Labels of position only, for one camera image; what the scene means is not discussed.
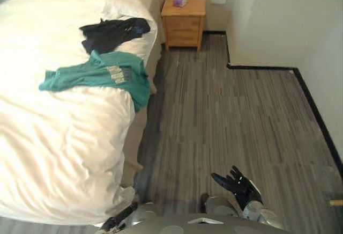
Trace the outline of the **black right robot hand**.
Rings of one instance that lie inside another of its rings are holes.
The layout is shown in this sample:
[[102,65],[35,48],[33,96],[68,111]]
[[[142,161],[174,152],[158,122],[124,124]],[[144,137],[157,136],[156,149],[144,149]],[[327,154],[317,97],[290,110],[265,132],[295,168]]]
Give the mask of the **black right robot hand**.
[[223,177],[217,173],[211,173],[211,177],[221,187],[231,192],[241,208],[245,207],[252,201],[263,203],[262,196],[254,184],[236,167],[232,166],[230,175]]

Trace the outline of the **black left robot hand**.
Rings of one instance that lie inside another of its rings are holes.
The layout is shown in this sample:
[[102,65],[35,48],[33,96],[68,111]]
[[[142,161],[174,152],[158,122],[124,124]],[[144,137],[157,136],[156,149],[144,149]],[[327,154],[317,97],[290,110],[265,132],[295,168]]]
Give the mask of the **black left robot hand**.
[[132,214],[138,207],[138,202],[132,202],[128,207],[122,210],[118,215],[115,216],[117,221],[122,221]]

